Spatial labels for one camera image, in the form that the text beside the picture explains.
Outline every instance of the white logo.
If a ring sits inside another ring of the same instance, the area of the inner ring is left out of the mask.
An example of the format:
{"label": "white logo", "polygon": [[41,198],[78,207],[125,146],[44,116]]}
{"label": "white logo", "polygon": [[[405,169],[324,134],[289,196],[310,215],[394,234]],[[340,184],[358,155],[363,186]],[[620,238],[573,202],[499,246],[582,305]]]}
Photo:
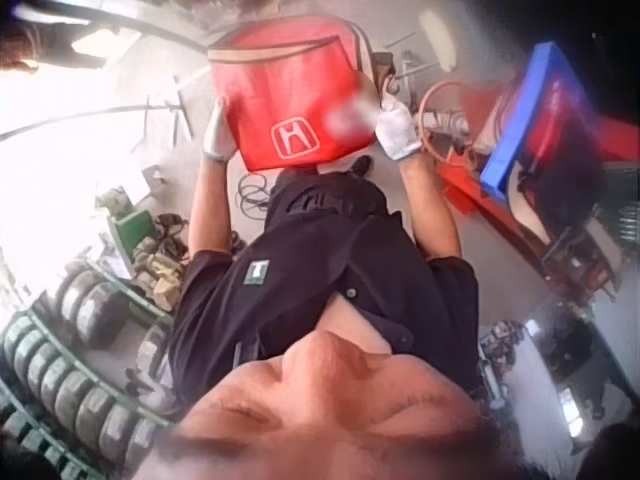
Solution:
{"label": "white logo", "polygon": [[271,138],[278,155],[285,160],[320,148],[318,136],[302,117],[278,123],[271,129]]}

